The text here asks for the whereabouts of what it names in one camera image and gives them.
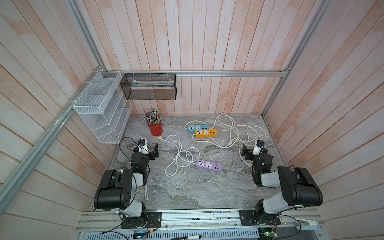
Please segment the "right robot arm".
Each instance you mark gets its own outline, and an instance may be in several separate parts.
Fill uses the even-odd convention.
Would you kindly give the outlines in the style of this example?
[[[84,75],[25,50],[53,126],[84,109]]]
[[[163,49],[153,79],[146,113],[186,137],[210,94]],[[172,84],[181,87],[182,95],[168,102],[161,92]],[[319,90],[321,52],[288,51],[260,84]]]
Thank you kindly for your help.
[[[264,147],[264,141],[258,140],[252,151],[243,145],[241,156],[252,162],[252,177],[258,187],[281,189],[275,196],[259,200],[254,210],[239,211],[243,226],[279,225],[281,213],[323,203],[323,194],[306,168],[280,166],[271,171],[274,157]]]

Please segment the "purple power strip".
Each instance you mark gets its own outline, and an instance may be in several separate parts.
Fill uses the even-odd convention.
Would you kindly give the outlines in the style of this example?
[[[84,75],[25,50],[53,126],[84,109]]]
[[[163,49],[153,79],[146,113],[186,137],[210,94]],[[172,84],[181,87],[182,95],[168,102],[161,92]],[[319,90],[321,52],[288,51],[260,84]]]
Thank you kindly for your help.
[[[222,171],[222,164],[206,160],[197,160],[196,168],[198,170],[220,173]]]

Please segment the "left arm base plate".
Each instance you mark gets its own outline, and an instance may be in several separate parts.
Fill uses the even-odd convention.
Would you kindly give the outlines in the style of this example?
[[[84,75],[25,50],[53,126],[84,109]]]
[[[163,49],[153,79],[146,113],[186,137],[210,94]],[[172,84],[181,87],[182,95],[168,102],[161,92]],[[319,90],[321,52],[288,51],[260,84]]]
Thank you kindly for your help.
[[[161,226],[162,212],[147,212],[142,213],[140,217],[129,218],[123,216],[121,229],[140,229],[150,228],[156,229]]]

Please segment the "orange power strip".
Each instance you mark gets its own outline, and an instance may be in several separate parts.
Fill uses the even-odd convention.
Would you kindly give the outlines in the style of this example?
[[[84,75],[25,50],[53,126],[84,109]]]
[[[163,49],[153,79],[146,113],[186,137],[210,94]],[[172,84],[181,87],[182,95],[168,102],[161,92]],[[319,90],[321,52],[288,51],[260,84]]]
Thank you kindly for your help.
[[[197,138],[212,138],[216,137],[218,131],[216,129],[196,130],[195,136]]]

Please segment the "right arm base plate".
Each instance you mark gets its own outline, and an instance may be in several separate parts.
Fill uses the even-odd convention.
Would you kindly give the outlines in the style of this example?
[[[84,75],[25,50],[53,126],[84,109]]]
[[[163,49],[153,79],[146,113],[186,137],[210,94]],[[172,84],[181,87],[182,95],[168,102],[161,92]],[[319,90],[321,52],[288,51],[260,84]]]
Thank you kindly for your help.
[[[281,224],[281,220],[278,215],[266,214],[263,211],[240,210],[239,217],[242,226],[275,226]]]

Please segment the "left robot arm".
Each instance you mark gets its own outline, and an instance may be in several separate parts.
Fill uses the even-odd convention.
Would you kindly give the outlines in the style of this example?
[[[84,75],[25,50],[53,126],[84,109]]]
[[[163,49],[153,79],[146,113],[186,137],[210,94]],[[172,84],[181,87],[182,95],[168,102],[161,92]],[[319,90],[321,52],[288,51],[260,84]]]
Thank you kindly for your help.
[[[150,215],[143,202],[136,200],[139,187],[146,187],[150,174],[150,160],[160,156],[158,144],[148,151],[145,139],[140,139],[131,156],[131,167],[106,170],[94,197],[97,210],[116,212],[122,217],[122,229],[158,227],[161,215]]]

